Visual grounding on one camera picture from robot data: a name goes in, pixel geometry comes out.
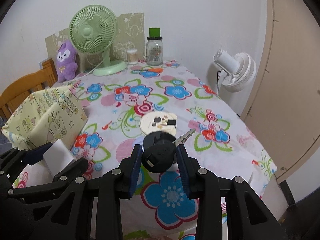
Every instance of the cotton swab container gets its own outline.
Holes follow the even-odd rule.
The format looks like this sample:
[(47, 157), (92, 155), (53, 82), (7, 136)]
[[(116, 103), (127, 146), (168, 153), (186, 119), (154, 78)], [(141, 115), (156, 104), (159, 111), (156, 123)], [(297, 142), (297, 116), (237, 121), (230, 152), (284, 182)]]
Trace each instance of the cotton swab container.
[(138, 64), (138, 50), (127, 49), (127, 60), (129, 65)]

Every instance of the glass jar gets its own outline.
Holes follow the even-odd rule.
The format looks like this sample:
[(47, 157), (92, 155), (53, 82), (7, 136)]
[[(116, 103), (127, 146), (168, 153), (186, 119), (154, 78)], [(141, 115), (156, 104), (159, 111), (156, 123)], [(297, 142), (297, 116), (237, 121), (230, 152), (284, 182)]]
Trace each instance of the glass jar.
[(163, 63), (162, 37), (147, 37), (147, 64), (159, 66)]

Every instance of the green jar lid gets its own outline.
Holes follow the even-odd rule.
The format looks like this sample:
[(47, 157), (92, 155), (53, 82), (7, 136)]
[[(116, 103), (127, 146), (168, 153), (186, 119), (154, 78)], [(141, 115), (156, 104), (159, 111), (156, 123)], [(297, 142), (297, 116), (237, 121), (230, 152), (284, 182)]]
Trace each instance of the green jar lid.
[(160, 37), (160, 28), (149, 28), (149, 37)]

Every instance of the floral tablecloth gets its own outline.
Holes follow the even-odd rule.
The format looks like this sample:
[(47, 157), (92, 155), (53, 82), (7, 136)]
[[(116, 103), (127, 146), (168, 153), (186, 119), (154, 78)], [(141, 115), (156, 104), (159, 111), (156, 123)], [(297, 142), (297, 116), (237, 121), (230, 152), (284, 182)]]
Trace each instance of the floral tablecloth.
[[(135, 144), (142, 144), (139, 121), (153, 110), (177, 115), (176, 137), (196, 129), (185, 143), (186, 150), (217, 176), (242, 176), (262, 196), (276, 171), (268, 153), (233, 110), (174, 60), (158, 67), (139, 62), (110, 76), (89, 74), (73, 82), (73, 90), (88, 122), (71, 152), (89, 161), (84, 174), (87, 179), (118, 167)], [(36, 164), (25, 168), (15, 186), (48, 183), (51, 179), (46, 167)], [(172, 239), (194, 238), (199, 203), (186, 198), (178, 171), (155, 174), (142, 166), (133, 198), (120, 204), (125, 239), (166, 235)], [(225, 221), (224, 199), (221, 207)]]

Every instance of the patterned wallpaper board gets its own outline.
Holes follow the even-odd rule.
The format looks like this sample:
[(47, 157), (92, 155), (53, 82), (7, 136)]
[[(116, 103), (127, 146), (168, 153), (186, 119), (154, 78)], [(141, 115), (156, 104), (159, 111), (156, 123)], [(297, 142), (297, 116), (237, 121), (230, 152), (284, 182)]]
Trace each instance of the patterned wallpaper board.
[[(138, 49), (138, 57), (145, 56), (144, 13), (121, 14), (117, 17), (118, 30), (110, 47), (111, 60), (126, 60), (126, 50)], [(57, 51), (63, 41), (68, 39), (69, 28), (61, 30), (47, 38), (45, 44), (48, 56), (56, 61)], [(78, 72), (92, 69), (102, 61), (102, 54), (86, 55), (78, 53), (76, 62)]]

